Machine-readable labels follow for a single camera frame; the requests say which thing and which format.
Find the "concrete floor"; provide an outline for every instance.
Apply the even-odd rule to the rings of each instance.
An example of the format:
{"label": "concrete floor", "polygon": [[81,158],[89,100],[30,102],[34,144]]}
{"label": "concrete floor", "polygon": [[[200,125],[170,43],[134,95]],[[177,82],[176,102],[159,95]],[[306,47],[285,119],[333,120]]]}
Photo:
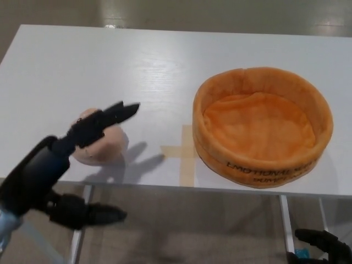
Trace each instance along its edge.
{"label": "concrete floor", "polygon": [[[20,24],[349,37],[352,1],[0,0],[0,61]],[[77,186],[57,189],[82,193]],[[121,205],[130,217],[124,225],[89,229],[80,263],[286,263],[275,196],[96,188],[93,199]],[[289,203],[294,228],[322,228],[316,199]],[[35,212],[27,219],[68,256],[72,232]],[[49,263],[21,232],[2,261]]]}

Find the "masking tape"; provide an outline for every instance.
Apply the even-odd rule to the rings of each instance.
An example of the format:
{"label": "masking tape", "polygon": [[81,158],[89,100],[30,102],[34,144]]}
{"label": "masking tape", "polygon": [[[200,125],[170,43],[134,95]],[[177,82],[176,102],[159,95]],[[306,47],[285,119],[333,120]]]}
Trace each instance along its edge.
{"label": "masking tape", "polygon": [[194,187],[195,161],[198,157],[194,148],[192,126],[182,126],[181,146],[161,146],[166,158],[180,158],[180,186]]}

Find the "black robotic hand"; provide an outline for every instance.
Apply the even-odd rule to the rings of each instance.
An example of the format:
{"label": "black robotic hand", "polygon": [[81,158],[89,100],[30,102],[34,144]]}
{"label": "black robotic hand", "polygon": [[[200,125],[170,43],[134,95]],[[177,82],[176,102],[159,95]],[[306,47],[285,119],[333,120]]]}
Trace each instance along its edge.
{"label": "black robotic hand", "polygon": [[351,248],[327,231],[297,229],[295,236],[299,240],[316,246],[323,252],[328,253],[328,260],[298,258],[294,253],[289,252],[287,255],[289,264],[352,264]]}
{"label": "black robotic hand", "polygon": [[59,195],[52,190],[69,169],[69,156],[76,146],[89,146],[104,137],[104,129],[134,116],[139,104],[123,102],[96,111],[74,124],[61,139],[48,136],[10,172],[0,186],[0,208],[20,218],[30,209],[39,210],[51,221],[70,229],[124,221],[127,214],[118,207],[86,204],[84,199]]}

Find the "orange plush bed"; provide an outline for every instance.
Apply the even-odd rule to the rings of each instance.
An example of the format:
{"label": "orange plush bed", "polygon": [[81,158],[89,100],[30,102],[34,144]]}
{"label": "orange plush bed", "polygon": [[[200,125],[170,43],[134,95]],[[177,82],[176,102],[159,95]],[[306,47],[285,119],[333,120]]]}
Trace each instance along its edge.
{"label": "orange plush bed", "polygon": [[195,148],[213,171],[239,184],[272,188],[314,168],[333,119],[308,81],[261,67],[206,80],[194,99],[192,127]]}

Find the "table surface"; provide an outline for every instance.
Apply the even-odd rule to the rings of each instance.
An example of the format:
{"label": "table surface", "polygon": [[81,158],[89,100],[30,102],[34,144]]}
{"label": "table surface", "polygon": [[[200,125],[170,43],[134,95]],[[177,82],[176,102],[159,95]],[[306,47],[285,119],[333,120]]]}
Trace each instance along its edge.
{"label": "table surface", "polygon": [[317,167],[284,186],[257,190],[195,164],[194,187],[258,194],[352,196],[352,38],[176,32],[22,25],[0,65],[0,175],[43,137],[65,134],[87,108],[141,102],[122,124],[126,166],[91,167],[71,159],[63,182],[179,187],[181,145],[192,102],[210,76],[258,66],[293,71],[313,83],[334,116],[333,137]]}

